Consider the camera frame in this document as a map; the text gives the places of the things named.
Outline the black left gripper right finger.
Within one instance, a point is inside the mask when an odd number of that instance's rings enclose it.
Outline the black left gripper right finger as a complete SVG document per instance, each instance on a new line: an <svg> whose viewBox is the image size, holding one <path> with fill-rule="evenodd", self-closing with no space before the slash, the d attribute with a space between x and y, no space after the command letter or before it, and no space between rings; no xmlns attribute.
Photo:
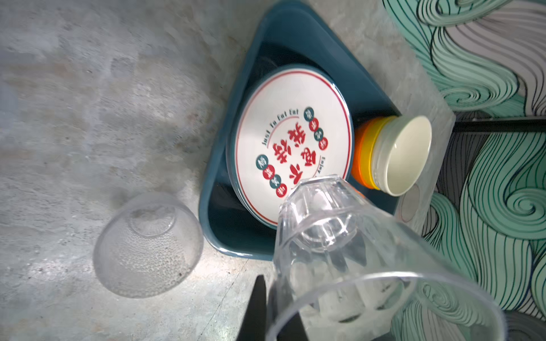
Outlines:
<svg viewBox="0 0 546 341"><path fill-rule="evenodd" d="M279 332L279 341L308 341L300 314L296 313Z"/></svg>

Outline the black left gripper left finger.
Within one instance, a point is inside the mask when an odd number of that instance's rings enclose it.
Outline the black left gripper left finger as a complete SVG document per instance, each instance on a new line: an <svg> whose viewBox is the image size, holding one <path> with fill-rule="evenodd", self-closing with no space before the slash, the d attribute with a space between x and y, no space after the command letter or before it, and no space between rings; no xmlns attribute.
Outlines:
<svg viewBox="0 0 546 341"><path fill-rule="evenodd" d="M259 275L241 324L237 341L264 341L267 318L267 287L263 275Z"/></svg>

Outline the orange bowl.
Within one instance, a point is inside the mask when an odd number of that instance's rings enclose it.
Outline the orange bowl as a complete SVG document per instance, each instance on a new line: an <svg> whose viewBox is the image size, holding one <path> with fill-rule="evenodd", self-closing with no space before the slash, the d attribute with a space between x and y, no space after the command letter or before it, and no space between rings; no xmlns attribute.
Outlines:
<svg viewBox="0 0 546 341"><path fill-rule="evenodd" d="M359 135L362 132L362 130L364 129L364 126L365 126L365 124L363 124L361 127L359 127L357 129L356 133L355 133L355 151L354 151L353 164L352 164L352 170L351 170L351 175L362 186L364 186L364 184L363 184L363 180L361 179L360 165L359 165L359 162L360 162L359 153L360 153L360 149L361 149L361 146L360 146L361 140L360 140Z"/></svg>

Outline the yellow bowl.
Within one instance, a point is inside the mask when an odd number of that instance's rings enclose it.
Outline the yellow bowl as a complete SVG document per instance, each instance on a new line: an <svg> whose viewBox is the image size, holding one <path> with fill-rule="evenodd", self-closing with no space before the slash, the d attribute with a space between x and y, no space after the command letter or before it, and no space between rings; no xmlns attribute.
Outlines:
<svg viewBox="0 0 546 341"><path fill-rule="evenodd" d="M363 184L367 188L373 188L375 190L379 189L379 187L375 183L375 180L373 179L372 161L374 148L385 125L387 125L394 119L396 119L396 116L377 117L375 119L372 119L365 124L364 129L359 135L361 140L361 149L359 153L360 174L361 179L363 180Z"/></svg>

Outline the cream white bowl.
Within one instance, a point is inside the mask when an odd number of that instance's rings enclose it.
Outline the cream white bowl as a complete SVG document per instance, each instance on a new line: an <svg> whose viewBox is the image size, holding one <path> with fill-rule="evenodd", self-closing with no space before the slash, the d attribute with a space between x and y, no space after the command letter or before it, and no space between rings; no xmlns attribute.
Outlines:
<svg viewBox="0 0 546 341"><path fill-rule="evenodd" d="M390 117L373 148L375 187L393 197L408 192L425 167L431 143L432 125L426 116Z"/></svg>

